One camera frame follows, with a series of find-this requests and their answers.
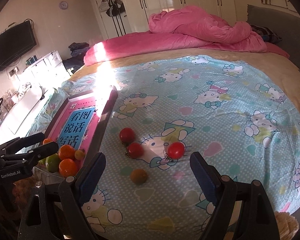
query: pink comforter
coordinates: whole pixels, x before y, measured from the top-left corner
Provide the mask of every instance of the pink comforter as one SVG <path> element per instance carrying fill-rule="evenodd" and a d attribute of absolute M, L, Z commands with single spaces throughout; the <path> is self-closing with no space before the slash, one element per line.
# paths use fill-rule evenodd
<path fill-rule="evenodd" d="M 218 16 L 196 6 L 171 12 L 163 11 L 149 17 L 149 31 L 130 33 L 102 41 L 88 50 L 87 66 L 106 60 L 151 52 L 204 48 L 239 52 L 266 52 L 261 36 L 246 22 L 233 27 Z"/>

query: light blue polka dot sheet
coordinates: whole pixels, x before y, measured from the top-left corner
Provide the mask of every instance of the light blue polka dot sheet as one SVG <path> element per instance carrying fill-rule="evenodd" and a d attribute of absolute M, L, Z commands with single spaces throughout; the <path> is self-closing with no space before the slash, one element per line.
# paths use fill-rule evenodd
<path fill-rule="evenodd" d="M 214 210 L 190 169 L 199 151 L 220 174 L 258 179 L 272 207 L 300 207 L 300 113 L 269 77 L 246 62 L 189 56 L 115 69 L 120 87 L 102 141 L 106 169 L 91 200 L 88 222 L 109 240 L 199 239 Z M 95 75 L 65 82 L 60 95 L 95 87 Z M 130 159 L 119 132 L 131 127 L 145 153 Z M 166 151 L 182 142 L 185 155 Z M 146 183 L 130 180 L 144 169 Z"/>

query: headboard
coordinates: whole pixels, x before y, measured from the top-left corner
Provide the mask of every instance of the headboard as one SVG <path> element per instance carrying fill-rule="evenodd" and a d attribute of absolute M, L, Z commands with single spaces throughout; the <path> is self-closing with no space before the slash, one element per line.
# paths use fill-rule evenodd
<path fill-rule="evenodd" d="M 270 8 L 248 5 L 248 20 L 252 25 L 268 27 L 283 40 L 276 45 L 290 54 L 290 60 L 300 69 L 300 18 Z"/>

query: tv screen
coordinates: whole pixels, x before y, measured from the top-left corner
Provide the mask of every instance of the tv screen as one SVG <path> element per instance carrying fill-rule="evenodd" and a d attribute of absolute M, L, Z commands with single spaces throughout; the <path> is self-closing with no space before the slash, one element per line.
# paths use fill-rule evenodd
<path fill-rule="evenodd" d="M 25 21 L 0 34 L 0 71 L 37 45 L 31 22 Z"/>

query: sunlight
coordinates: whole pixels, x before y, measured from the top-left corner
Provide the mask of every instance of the sunlight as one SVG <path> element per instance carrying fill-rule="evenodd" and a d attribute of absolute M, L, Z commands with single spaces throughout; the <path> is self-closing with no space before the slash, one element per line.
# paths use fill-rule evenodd
<path fill-rule="evenodd" d="M 94 45 L 93 49 L 97 62 L 109 60 L 106 56 L 105 47 L 102 42 L 99 42 L 96 45 Z"/>
<path fill-rule="evenodd" d="M 100 92 L 106 90 L 110 86 L 117 85 L 114 69 L 111 68 L 109 61 L 105 61 L 98 66 L 95 77 L 95 91 Z"/>

